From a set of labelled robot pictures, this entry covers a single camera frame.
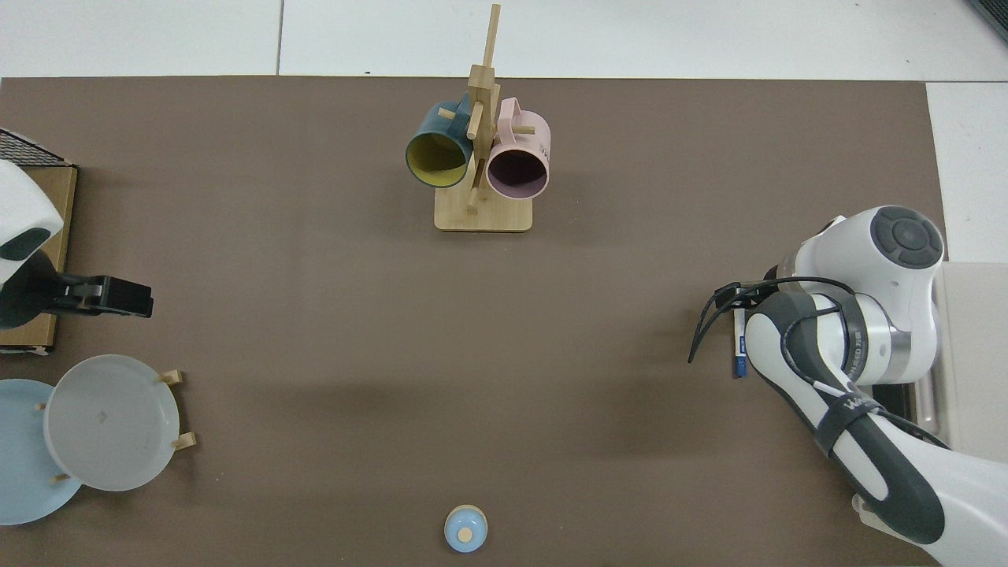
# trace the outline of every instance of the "black cable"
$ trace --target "black cable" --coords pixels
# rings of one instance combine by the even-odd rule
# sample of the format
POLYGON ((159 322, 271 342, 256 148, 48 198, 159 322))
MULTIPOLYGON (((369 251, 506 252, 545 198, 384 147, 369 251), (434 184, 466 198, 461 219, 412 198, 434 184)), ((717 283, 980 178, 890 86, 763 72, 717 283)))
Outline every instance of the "black cable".
POLYGON ((712 296, 712 299, 708 302, 708 306, 705 307, 704 313, 701 315, 700 321, 697 323, 697 331, 694 332, 692 344, 689 346, 689 357, 686 359, 686 361, 689 363, 692 362, 694 357, 697 355, 697 350, 700 348, 700 344, 704 341, 704 337, 707 335, 707 332, 711 329, 711 326, 714 325, 714 322, 717 321, 722 314, 732 309, 732 305, 736 301, 743 299, 746 296, 750 296, 754 292, 758 292, 763 288, 769 288, 770 286, 777 286, 779 284, 787 284, 790 281, 810 281, 816 284, 827 284, 830 286, 835 286, 837 288, 840 288, 841 290, 847 292, 848 294, 851 294, 852 296, 854 295, 854 290, 850 286, 844 284, 843 281, 838 281, 836 279, 831 279, 829 277, 796 275, 791 277, 776 277, 774 279, 764 279, 763 281, 760 281, 759 284, 756 284, 754 286, 750 286, 749 288, 743 288, 735 296, 734 301, 727 302, 725 303, 725 305, 718 308, 718 310, 714 312, 714 315, 711 316, 711 319, 708 320, 707 325, 702 325, 704 323, 704 315, 707 314, 707 310, 710 309, 710 304, 713 303, 714 298, 717 297, 718 292, 715 292, 715 296, 712 296))
MULTIPOLYGON (((809 319, 816 318, 816 317, 818 317, 821 315, 828 315, 830 313, 838 313, 840 311, 841 311, 840 310, 840 306, 835 305, 832 308, 820 310, 820 311, 816 311, 813 314, 805 315, 803 317, 799 317, 798 319, 795 319, 794 321, 792 321, 791 324, 788 325, 787 328, 784 329, 784 332, 780 335, 780 352, 783 355, 784 361, 787 363, 787 366, 791 369, 792 372, 795 373, 795 375, 797 375, 802 380, 808 382, 808 385, 811 385, 812 387, 815 387, 815 383, 814 383, 815 379, 812 378, 811 376, 805 374, 804 372, 802 372, 801 369, 798 368, 797 364, 794 363, 794 358, 791 356, 790 351, 787 350, 787 337, 791 334, 791 331, 793 331, 795 327, 797 327, 799 324, 801 324, 802 321, 807 321, 809 319)), ((948 445, 946 445, 940 439, 938 439, 937 437, 935 437, 929 431, 923 429, 922 427, 918 426, 917 424, 915 424, 915 423, 913 423, 913 422, 911 422, 911 421, 909 421, 907 419, 904 419, 904 418, 902 418, 900 416, 897 416, 896 414, 893 414, 892 412, 890 412, 889 410, 886 410, 882 406, 879 406, 879 408, 875 410, 875 414, 878 415, 878 416, 881 416, 883 418, 886 418, 890 422, 893 422, 893 425, 895 425, 896 427, 902 429, 906 433, 910 433, 911 431, 912 432, 916 432, 921 437, 927 439, 928 441, 930 441, 931 443, 933 443, 937 447, 940 447, 942 449, 948 449, 950 451, 952 450, 948 445)))
POLYGON ((793 331, 794 328, 797 327, 802 322, 808 321, 809 319, 815 319, 815 318, 817 318, 817 317, 820 317, 822 315, 830 315, 831 313, 840 313, 840 306, 834 304, 833 307, 829 307, 827 309, 822 309, 822 310, 816 311, 815 313, 811 313, 809 315, 805 315, 805 316, 799 317, 799 318, 795 319, 794 321, 791 321, 791 324, 788 325, 787 328, 784 329, 784 332, 781 333, 781 335, 780 335, 780 354, 781 354, 781 356, 783 356, 784 362, 787 363, 787 367, 790 368, 791 371, 794 372, 799 378, 801 378, 802 380, 805 380, 806 382, 808 382, 808 385, 810 385, 812 387, 814 387, 815 378, 813 378, 813 377, 809 376, 808 374, 802 372, 801 369, 798 368, 798 365, 794 362, 794 357, 791 356, 791 351, 789 351, 787 349, 787 338, 790 336, 791 331, 793 331))
POLYGON ((942 449, 948 449, 949 451, 952 451, 951 447, 949 447, 948 445, 946 445, 937 437, 934 437, 934 435, 931 432, 925 430, 924 428, 918 426, 917 424, 911 422, 910 420, 906 420, 904 418, 901 418, 901 417, 897 416, 896 414, 893 414, 889 410, 886 410, 885 408, 879 408, 878 415, 882 416, 883 418, 886 418, 890 422, 894 422, 893 425, 895 425, 896 427, 899 427, 900 425, 904 426, 904 427, 900 428, 903 431, 906 431, 906 429, 904 429, 904 428, 909 428, 910 430, 912 430, 912 431, 914 431, 916 433, 919 433, 922 437, 924 437, 925 439, 927 439, 928 441, 930 441, 934 445, 937 445, 938 447, 940 447, 942 449))

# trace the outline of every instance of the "light blue plate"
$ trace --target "light blue plate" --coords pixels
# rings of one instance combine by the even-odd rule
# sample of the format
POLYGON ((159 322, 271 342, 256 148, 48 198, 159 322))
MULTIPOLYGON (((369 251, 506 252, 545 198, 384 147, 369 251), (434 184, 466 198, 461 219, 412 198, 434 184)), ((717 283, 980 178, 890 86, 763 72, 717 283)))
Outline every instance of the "light blue plate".
POLYGON ((472 553, 487 541, 487 517, 471 504, 456 507, 445 521, 445 540, 459 553, 472 553))
POLYGON ((0 526, 26 524, 52 514, 81 487, 76 478, 55 484, 62 470, 45 447, 42 421, 52 386, 35 380, 0 380, 0 526))

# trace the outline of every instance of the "mug rack base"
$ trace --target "mug rack base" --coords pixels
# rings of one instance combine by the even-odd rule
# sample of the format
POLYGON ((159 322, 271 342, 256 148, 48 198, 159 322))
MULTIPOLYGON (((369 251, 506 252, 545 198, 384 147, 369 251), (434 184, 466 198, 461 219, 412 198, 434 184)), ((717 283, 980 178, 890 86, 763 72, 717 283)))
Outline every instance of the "mug rack base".
POLYGON ((434 190, 434 226, 448 232, 525 232, 532 228, 531 199, 508 199, 485 183, 473 189, 478 169, 481 181, 484 178, 482 165, 470 162, 465 179, 434 190))

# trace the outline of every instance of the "white floor tile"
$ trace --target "white floor tile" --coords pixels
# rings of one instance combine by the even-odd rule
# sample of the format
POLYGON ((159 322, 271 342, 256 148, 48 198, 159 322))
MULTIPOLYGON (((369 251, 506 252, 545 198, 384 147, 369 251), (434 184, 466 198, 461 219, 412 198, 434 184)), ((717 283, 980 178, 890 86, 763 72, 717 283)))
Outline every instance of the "white floor tile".
POLYGON ((1008 84, 927 85, 949 259, 1008 262, 1008 84))
POLYGON ((0 77, 272 75, 280 0, 0 1, 0 77))
MULTIPOLYGON (((501 77, 1008 80, 963 0, 503 0, 501 77)), ((286 0, 280 73, 468 76, 490 2, 286 0)))

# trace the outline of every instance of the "mug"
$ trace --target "mug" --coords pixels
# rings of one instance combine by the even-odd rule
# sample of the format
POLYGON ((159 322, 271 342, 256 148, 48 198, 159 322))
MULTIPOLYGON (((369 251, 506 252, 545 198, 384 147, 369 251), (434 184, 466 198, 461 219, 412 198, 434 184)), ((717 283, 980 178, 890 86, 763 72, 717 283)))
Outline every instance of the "mug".
POLYGON ((445 101, 427 111, 416 134, 406 145, 406 165, 430 187, 452 187, 466 177, 473 140, 469 129, 469 93, 459 102, 445 101))
POLYGON ((509 199, 531 199, 546 189, 549 124, 541 116, 521 110, 516 98, 504 99, 494 141, 487 158, 487 182, 494 191, 509 199))

